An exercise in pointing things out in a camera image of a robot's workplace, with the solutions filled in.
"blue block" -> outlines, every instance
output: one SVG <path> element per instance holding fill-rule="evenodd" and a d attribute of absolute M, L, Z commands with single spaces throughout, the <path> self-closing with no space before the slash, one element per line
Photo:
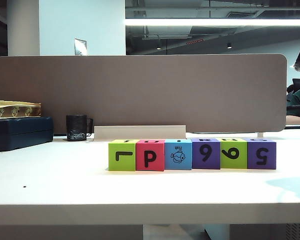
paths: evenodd
<path fill-rule="evenodd" d="M 191 170 L 192 141 L 190 139 L 166 139 L 164 161 L 167 170 Z"/>

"number block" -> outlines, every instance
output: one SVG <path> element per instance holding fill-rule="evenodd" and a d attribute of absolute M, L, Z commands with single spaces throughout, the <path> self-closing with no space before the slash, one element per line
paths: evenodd
<path fill-rule="evenodd" d="M 135 150 L 137 171 L 165 170 L 165 140 L 140 140 Z"/>
<path fill-rule="evenodd" d="M 247 168 L 247 141 L 241 138 L 217 138 L 220 143 L 222 169 Z"/>
<path fill-rule="evenodd" d="M 192 141 L 190 139 L 166 139 L 164 143 L 165 169 L 192 169 Z"/>
<path fill-rule="evenodd" d="M 244 138 L 247 141 L 248 169 L 276 169 L 277 143 L 263 138 Z"/>
<path fill-rule="evenodd" d="M 109 171 L 136 170 L 136 143 L 139 140 L 117 139 L 109 142 Z"/>
<path fill-rule="evenodd" d="M 192 168 L 220 169 L 220 141 L 216 138 L 192 140 Z"/>

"black mug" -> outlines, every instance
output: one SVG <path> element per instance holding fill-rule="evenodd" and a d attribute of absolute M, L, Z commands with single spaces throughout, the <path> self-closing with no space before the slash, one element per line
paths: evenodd
<path fill-rule="evenodd" d="M 92 118 L 87 115 L 67 115 L 66 118 L 66 139 L 68 141 L 85 141 L 92 134 Z"/>

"mug handle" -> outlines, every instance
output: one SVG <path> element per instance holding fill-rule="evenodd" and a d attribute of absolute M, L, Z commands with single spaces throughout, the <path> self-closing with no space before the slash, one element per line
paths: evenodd
<path fill-rule="evenodd" d="M 86 136 L 90 137 L 93 131 L 94 120 L 92 118 L 86 119 Z"/>

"white wall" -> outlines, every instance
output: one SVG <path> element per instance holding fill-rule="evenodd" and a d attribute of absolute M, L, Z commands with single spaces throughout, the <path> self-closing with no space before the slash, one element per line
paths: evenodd
<path fill-rule="evenodd" d="M 39 0 L 7 0 L 9 56 L 39 55 Z"/>
<path fill-rule="evenodd" d="M 39 0 L 40 55 L 125 55 L 125 0 Z"/>
<path fill-rule="evenodd" d="M 293 65 L 300 52 L 300 39 L 278 42 L 275 44 L 262 45 L 236 50 L 232 48 L 224 54 L 283 54 L 287 59 L 287 86 L 292 84 L 292 78 L 300 78 L 300 72 L 290 67 Z"/>

